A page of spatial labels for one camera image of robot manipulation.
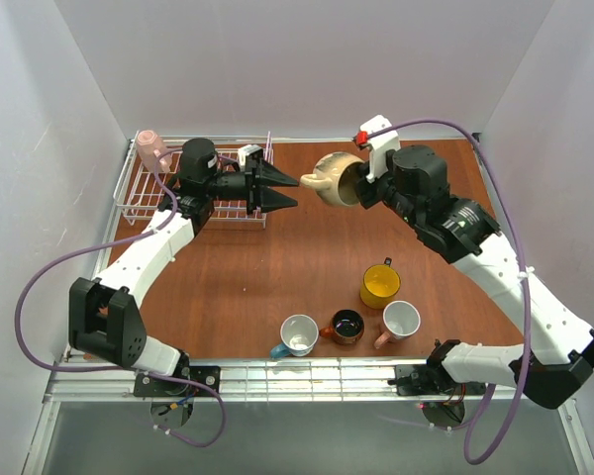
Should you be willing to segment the beige speckled round mug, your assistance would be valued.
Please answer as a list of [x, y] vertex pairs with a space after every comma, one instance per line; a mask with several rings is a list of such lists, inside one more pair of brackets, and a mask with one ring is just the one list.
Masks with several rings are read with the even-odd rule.
[[359, 203], [354, 186], [363, 160], [351, 153], [336, 151], [323, 156], [313, 171], [300, 177], [300, 184], [317, 193], [329, 206], [353, 207]]

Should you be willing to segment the yellow enamel mug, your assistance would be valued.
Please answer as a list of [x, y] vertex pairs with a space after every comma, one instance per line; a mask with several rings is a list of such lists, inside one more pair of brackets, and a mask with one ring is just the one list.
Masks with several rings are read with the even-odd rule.
[[359, 297], [368, 308], [382, 310], [394, 299], [401, 287], [399, 273], [392, 268], [392, 258], [370, 266], [362, 276]]

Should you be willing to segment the pink faceted mug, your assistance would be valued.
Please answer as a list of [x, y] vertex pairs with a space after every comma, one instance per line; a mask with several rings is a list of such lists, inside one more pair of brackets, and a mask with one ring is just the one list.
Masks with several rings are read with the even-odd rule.
[[149, 172], [168, 173], [171, 154], [162, 137], [153, 130], [142, 130], [136, 137], [137, 153]]

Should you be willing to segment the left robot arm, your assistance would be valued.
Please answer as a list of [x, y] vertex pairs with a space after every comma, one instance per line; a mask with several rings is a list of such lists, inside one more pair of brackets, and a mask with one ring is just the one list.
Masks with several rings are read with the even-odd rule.
[[140, 307], [150, 286], [178, 251], [193, 241], [218, 201], [242, 201], [248, 214], [297, 206], [280, 193], [298, 182], [264, 158], [258, 145], [238, 151], [234, 169], [224, 168], [212, 141], [185, 142], [177, 171], [145, 231], [92, 279], [77, 279], [69, 290], [70, 345], [129, 370], [165, 377], [181, 373], [188, 362], [180, 349], [148, 336]]

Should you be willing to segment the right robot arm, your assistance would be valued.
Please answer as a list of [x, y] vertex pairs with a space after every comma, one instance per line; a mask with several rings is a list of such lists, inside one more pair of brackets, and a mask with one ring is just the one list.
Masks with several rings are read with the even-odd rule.
[[486, 383], [515, 387], [546, 409], [573, 396], [594, 371], [594, 327], [568, 310], [531, 271], [477, 202], [451, 194], [446, 161], [425, 145], [371, 150], [354, 189], [361, 206], [383, 203], [417, 239], [473, 281], [530, 339], [522, 345], [440, 343], [427, 359], [441, 385]]

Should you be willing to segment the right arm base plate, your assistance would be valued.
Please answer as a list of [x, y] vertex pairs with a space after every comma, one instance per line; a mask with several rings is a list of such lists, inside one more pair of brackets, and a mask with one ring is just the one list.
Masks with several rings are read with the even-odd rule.
[[464, 390], [465, 396], [481, 396], [486, 385], [478, 382], [455, 383], [448, 376], [426, 364], [400, 364], [394, 367], [394, 376], [387, 384], [399, 396], [456, 396]]

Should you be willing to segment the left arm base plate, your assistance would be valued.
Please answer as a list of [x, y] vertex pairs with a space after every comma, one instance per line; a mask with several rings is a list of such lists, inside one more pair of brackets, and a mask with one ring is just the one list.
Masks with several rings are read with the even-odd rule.
[[190, 366], [188, 372], [175, 375], [181, 382], [172, 382], [140, 374], [136, 377], [133, 395], [140, 398], [211, 397], [218, 393], [222, 368], [217, 365]]

